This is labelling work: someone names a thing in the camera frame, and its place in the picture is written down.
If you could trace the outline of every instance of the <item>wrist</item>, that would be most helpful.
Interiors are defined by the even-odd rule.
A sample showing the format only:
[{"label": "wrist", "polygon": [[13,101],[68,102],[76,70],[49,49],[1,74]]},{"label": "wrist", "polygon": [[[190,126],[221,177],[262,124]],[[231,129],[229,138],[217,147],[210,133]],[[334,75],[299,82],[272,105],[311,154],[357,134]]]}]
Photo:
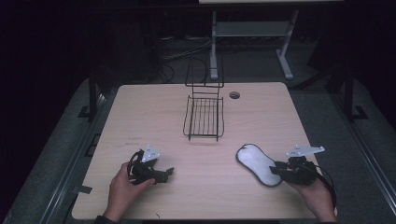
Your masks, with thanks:
[{"label": "wrist", "polygon": [[103,213],[103,217],[105,217],[115,223],[119,223],[121,220],[121,215],[119,215],[119,213],[117,211],[112,211],[112,210],[109,210],[108,208]]},{"label": "wrist", "polygon": [[319,215],[316,215],[316,217],[320,223],[322,223],[322,222],[325,222],[325,223],[326,222],[330,222],[330,223],[337,222],[337,217],[335,216],[335,213],[319,214]]}]

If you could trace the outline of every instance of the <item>white plastic part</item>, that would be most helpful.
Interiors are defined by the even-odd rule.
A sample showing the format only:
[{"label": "white plastic part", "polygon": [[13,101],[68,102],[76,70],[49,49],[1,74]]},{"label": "white plastic part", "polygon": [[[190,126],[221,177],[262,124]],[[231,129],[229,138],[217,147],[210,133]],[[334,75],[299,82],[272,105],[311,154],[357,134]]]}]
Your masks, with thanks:
[{"label": "white plastic part", "polygon": [[288,157],[302,157],[324,151],[324,147],[300,147],[296,145],[294,149],[286,153]]},{"label": "white plastic part", "polygon": [[145,153],[143,154],[142,162],[152,161],[158,159],[160,157],[160,153],[151,148],[150,145],[147,145]]}]

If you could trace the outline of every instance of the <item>metal bracket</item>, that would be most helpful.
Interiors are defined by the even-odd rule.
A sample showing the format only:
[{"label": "metal bracket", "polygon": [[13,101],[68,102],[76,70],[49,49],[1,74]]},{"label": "metal bracket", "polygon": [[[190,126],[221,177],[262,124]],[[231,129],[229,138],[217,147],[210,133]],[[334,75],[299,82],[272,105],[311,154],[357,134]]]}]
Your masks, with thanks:
[{"label": "metal bracket", "polygon": [[288,157],[302,157],[324,151],[324,147],[299,147],[296,145],[294,149],[286,153]]}]

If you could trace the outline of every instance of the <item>finger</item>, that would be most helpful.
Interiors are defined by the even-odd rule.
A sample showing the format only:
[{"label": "finger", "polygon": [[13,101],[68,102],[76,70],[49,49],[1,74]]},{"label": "finger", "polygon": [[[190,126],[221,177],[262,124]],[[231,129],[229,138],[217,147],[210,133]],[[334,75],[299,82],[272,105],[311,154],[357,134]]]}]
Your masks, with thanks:
[{"label": "finger", "polygon": [[153,184],[155,184],[155,179],[151,178],[141,184],[136,185],[136,188],[141,192],[141,191],[147,189],[148,187],[152,186]]}]

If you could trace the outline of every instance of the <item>wooden table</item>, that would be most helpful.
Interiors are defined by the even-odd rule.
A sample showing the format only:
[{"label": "wooden table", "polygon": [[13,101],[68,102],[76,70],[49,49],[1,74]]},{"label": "wooden table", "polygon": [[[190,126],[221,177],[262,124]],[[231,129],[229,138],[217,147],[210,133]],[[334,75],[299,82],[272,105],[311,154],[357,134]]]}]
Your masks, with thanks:
[{"label": "wooden table", "polygon": [[[231,91],[239,99],[229,97]],[[133,85],[119,89],[73,209],[76,219],[93,219],[106,209],[108,186],[123,162],[147,144],[161,152],[155,169],[175,167],[168,183],[150,188],[125,214],[131,219],[281,219],[314,217],[288,185],[261,185],[235,159],[244,144],[259,146],[276,161],[294,145],[309,142],[282,83],[226,83],[224,135],[183,134],[191,88]],[[314,156],[307,157],[316,162]]]}]

